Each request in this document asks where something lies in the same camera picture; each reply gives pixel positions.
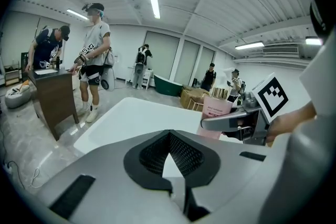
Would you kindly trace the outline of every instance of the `cap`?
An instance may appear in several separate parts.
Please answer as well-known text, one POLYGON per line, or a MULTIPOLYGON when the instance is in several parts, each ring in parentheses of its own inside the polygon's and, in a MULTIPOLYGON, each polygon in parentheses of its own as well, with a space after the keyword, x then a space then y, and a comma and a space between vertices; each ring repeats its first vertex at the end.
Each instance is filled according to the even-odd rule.
POLYGON ((98 9, 98 10, 101 10, 102 12, 104 11, 104 6, 100 3, 90 3, 90 4, 86 4, 82 10, 85 10, 86 12, 88 12, 89 9, 92 9, 92 8, 95 8, 95 9, 98 9))
POLYGON ((61 30, 62 38, 63 38, 65 41, 68 41, 68 39, 69 39, 69 34, 70 34, 70 28, 69 28, 69 26, 67 26, 67 25, 63 25, 62 27, 60 27, 60 30, 61 30))

